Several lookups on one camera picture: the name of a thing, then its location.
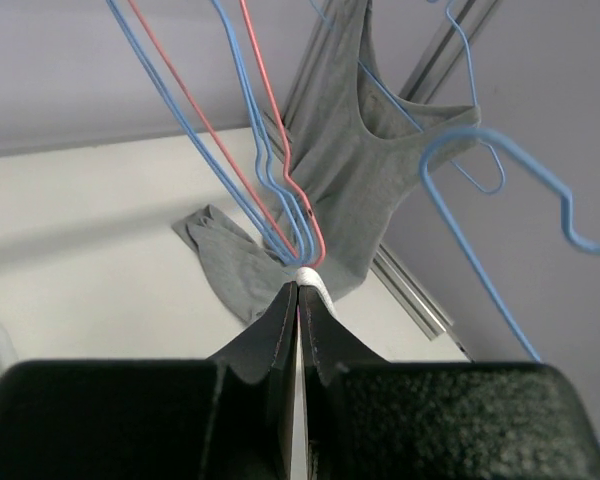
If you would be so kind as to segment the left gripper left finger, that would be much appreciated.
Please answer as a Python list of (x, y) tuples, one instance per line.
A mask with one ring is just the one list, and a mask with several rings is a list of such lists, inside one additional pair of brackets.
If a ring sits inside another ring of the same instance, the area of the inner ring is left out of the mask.
[(296, 307), (205, 359), (30, 360), (0, 377), (0, 479), (286, 479)]

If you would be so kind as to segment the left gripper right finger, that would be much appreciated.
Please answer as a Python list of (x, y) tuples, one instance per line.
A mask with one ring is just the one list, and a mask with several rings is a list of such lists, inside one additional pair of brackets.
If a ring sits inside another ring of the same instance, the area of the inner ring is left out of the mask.
[(313, 479), (600, 479), (578, 393), (535, 362), (391, 362), (299, 290)]

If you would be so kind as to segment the white tank top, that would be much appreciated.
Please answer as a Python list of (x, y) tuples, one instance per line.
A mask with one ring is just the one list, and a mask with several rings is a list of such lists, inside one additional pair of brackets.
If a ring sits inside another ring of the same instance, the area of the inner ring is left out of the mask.
[(299, 286), (313, 287), (316, 289), (329, 314), (335, 319), (338, 318), (331, 295), (327, 290), (321, 276), (316, 270), (310, 267), (301, 267), (296, 271), (294, 280)]

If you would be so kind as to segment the blue wire hanger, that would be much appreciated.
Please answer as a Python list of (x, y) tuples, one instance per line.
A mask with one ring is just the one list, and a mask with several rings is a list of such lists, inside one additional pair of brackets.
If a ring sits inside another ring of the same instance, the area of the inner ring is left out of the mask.
[(116, 19), (120, 29), (122, 30), (124, 36), (127, 39), (127, 42), (134, 51), (140, 64), (143, 66), (155, 89), (161, 96), (163, 102), (171, 111), (171, 114), (176, 119), (186, 136), (189, 138), (189, 140), (196, 147), (200, 155), (203, 157), (206, 164), (210, 167), (212, 172), (220, 180), (221, 184), (225, 187), (230, 196), (241, 207), (241, 209), (244, 211), (247, 217), (254, 224), (256, 229), (274, 247), (274, 251), (276, 253), (281, 253), (282, 258), (284, 260), (291, 260), (293, 255), (292, 246), (287, 246), (286, 243), (282, 240), (281, 235), (274, 232), (274, 228), (271, 225), (271, 222), (265, 219), (262, 208), (260, 206), (254, 206), (253, 203), (247, 199), (247, 197), (238, 189), (235, 183), (227, 176), (220, 164), (215, 160), (210, 151), (200, 140), (198, 134), (193, 130), (180, 108), (176, 105), (175, 100), (173, 99), (171, 93), (168, 91), (166, 85), (160, 78), (157, 70), (150, 62), (149, 57), (142, 49), (139, 41), (131, 31), (128, 23), (123, 18), (123, 15), (117, 4), (114, 1), (107, 1), (106, 4), (108, 5), (111, 13)]
[(291, 260), (284, 260), (281, 253), (279, 253), (279, 257), (290, 265), (304, 265), (315, 253), (313, 235), (310, 232), (309, 225), (307, 224), (304, 214), (302, 213), (302, 210), (294, 195), (274, 179), (272, 173), (274, 154), (268, 134), (264, 127), (262, 116), (257, 107), (239, 42), (235, 35), (235, 30), (233, 29), (231, 21), (229, 20), (229, 17), (227, 16), (226, 11), (220, 2), (212, 0), (211, 3), (216, 9), (224, 26), (229, 42), (229, 48), (238, 75), (242, 96), (244, 97), (245, 104), (247, 106), (249, 122), (256, 146), (256, 176), (261, 185), (272, 192), (280, 202), (283, 212), (286, 214), (289, 224), (292, 227), (293, 239), (296, 241), (296, 246), (299, 248), (299, 252), (293, 253)]

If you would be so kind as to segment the pink wire hanger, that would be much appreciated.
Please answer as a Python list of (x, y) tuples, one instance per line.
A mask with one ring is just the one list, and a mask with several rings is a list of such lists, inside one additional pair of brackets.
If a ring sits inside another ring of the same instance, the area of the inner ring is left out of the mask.
[(263, 238), (270, 243), (274, 252), (279, 255), (284, 264), (311, 267), (321, 265), (327, 253), (326, 244), (308, 196), (304, 190), (301, 189), (299, 184), (291, 178), (290, 141), (288, 139), (282, 140), (282, 179), (278, 180), (274, 176), (273, 147), (265, 128), (264, 117), (256, 100), (254, 88), (249, 78), (244, 54), (237, 38), (234, 25), (221, 2), (214, 1), (212, 6), (223, 25), (224, 36), (229, 47), (234, 70), (239, 82), (242, 102), (246, 107), (249, 119), (254, 144), (254, 159), (252, 161), (253, 171), (259, 182), (259, 186), (272, 193), (278, 200), (292, 229), (292, 232), (289, 234), (283, 232), (277, 221), (274, 219), (272, 211), (264, 203), (259, 191), (248, 179), (242, 167), (239, 166), (231, 152), (218, 136), (218, 133), (199, 103), (196, 101), (191, 90), (188, 88), (176, 68), (176, 65), (173, 63), (164, 46), (156, 36), (148, 19), (139, 8), (138, 3), (130, 1), (128, 5), (135, 15), (137, 22), (142, 26), (146, 37), (151, 41), (153, 49), (159, 55), (165, 68), (169, 71), (170, 77), (178, 85), (182, 96), (186, 99), (190, 108), (195, 111), (198, 119), (201, 121), (207, 133), (215, 142), (217, 149), (224, 157), (224, 162), (231, 167), (234, 175), (230, 176), (226, 172), (223, 165), (217, 160), (217, 157), (212, 154), (209, 148), (202, 142), (200, 135), (193, 128), (188, 117), (185, 115), (185, 112), (177, 102), (177, 97), (171, 92), (163, 75), (155, 66), (153, 60), (134, 33), (134, 30), (129, 25), (129, 22), (120, 10), (118, 3), (110, 1), (108, 6), (136, 57), (149, 76), (155, 89), (158, 91), (163, 102), (199, 154), (203, 157), (206, 164), (238, 206), (243, 210), (255, 228), (261, 233)]

